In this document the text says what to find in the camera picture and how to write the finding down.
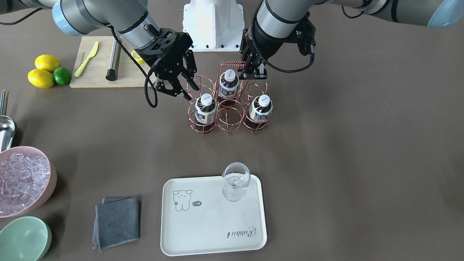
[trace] pink bowl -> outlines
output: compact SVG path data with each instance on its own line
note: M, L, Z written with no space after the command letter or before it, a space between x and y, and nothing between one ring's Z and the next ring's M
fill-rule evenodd
M49 160L49 158L43 152L41 152L40 150L38 150L38 149L36 149L34 147L19 146L19 147L13 147L13 148L7 149L7 150L5 150L3 152L0 152L0 162L2 162L4 160L8 160L10 158L11 154L13 154L15 152L23 152L23 153L26 153L26 154L37 154L37 155L45 156L48 163L50 164L50 178L49 178L48 183L47 183L44 191L42 192L42 194L31 205L25 207L21 211L18 211L18 212L14 213L14 214L0 215L0 218L22 215L22 214L25 214L25 213L27 213L27 212L29 212L31 210L34 210L34 209L40 207L43 203L45 203L45 201L48 200L48 198L50 198L50 196L52 195L53 191L55 190L55 186L57 184L57 171L55 169L55 166L53 166L53 163Z

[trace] empty glass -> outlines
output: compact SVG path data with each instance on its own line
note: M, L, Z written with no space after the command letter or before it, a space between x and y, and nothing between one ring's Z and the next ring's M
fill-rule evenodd
M222 173L224 185L222 194L228 201L238 201L250 185L250 170L243 164L235 162L227 166Z

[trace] dark liquid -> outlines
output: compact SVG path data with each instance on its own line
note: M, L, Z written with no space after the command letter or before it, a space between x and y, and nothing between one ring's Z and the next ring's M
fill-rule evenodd
M201 124L197 121L197 119L195 119L193 122L195 122L195 129L203 134L210 133L216 124L216 120L213 120L213 122L210 124Z
M224 86L226 88L231 88L233 86L238 85L238 78L235 77L235 79L232 82L227 81L225 78L221 78L220 82L221 82L222 86ZM236 102L234 101L236 98L237 98L237 96L235 96L233 98L226 99L226 98L222 97L220 92L219 92L217 100L218 100L218 103L220 103L222 101L225 101L220 106L221 108L224 108L224 107L234 106L236 104Z
M243 122L244 122L245 126L247 126L252 131L258 131L258 128L262 129L262 127L266 123L266 122L256 123L256 122L250 120L247 116L245 116L245 118L243 119Z

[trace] bottle cap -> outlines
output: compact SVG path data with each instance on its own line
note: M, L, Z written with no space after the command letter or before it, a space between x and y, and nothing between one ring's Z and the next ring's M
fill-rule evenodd
M266 107L269 105L270 102L271 102L271 98L269 98L269 96L267 96L266 94L259 96L259 99L258 99L259 106Z
M200 100L201 104L203 104L204 106L210 106L211 103L213 103L213 97L211 96L211 94L209 93L205 93L201 96L201 100Z
M224 73L224 78L226 79L226 81L232 82L233 80L235 80L235 71L232 69L227 70Z

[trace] black cable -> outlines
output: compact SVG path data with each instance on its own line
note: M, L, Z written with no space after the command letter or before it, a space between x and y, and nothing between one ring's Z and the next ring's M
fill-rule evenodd
M314 4L314 5L315 5L315 6L317 6L317 5L322 5L322 4L325 4L325 2L327 2L327 1L328 1L328 0L325 0L325 1L324 1L324 2L322 2L322 3L319 3L319 4Z
M255 22L256 22L256 16L258 15L258 11L259 9L261 8L261 5L263 4L264 0L261 0L261 2L259 3L258 7L256 8L255 10L255 13L253 14L253 19L251 20L251 26L250 26L250 36L251 36L251 41L253 42L255 48L256 48L256 52L258 53L259 57L264 61L265 64L269 65L270 68L276 70L276 71L279 71L279 72L285 72L285 73L294 73L294 72L301 72L301 71L304 71L308 68L311 67L311 65L313 65L313 62L314 62L314 53L310 53L310 60L309 60L309 64L306 65L305 67L302 67L300 69L296 69L296 70L284 70L284 69L281 69L275 65L273 65L272 63L270 63L268 60L266 60L263 55L261 54L261 52L259 51L259 48L258 48L258 45L256 43L256 40L255 40L255 33L254 33L254 25L255 25Z
M13 23L2 23L2 22L0 22L0 25L3 25L3 26L12 26L12 25L16 25L16 24L18 24L18 23L20 23L20 22L26 20L26 19L29 18L31 15L37 13L37 12L40 11L40 10L42 10L42 8L37 8L37 9L35 9L34 11L28 13L25 17L23 17L23 18L19 19L18 21L16 21L16 22L13 22Z
M361 13L358 14L358 15L356 15L356 16L349 16L349 15L347 14L347 12L345 12L345 7L344 7L344 6L342 6L342 12L343 12L343 14L344 14L346 17L348 17L348 18L350 18L350 19L358 18L358 17L360 17L360 16L362 16L362 15L364 14L364 11L361 11Z
M145 84L143 86L144 92L145 92L145 98L147 99L148 105L152 108L156 108L158 106L158 93L156 92L156 88L153 85L152 81L150 80L151 75L155 71L154 68L150 68L148 73L145 72L145 70L140 66L139 63L130 55L129 51L122 45L121 41L117 38L116 32L113 26L108 26L108 28L111 29L111 33L113 34L114 39L116 42L121 46L122 50L129 56L129 58L134 62L134 64L140 69L140 71L143 73L145 76ZM150 100L150 97L148 96L148 84L151 85L151 89L153 90L153 93L155 94L155 103L153 104Z
M398 16L397 16L397 10L398 8L398 0L393 0L392 2L392 21L395 23L398 23Z

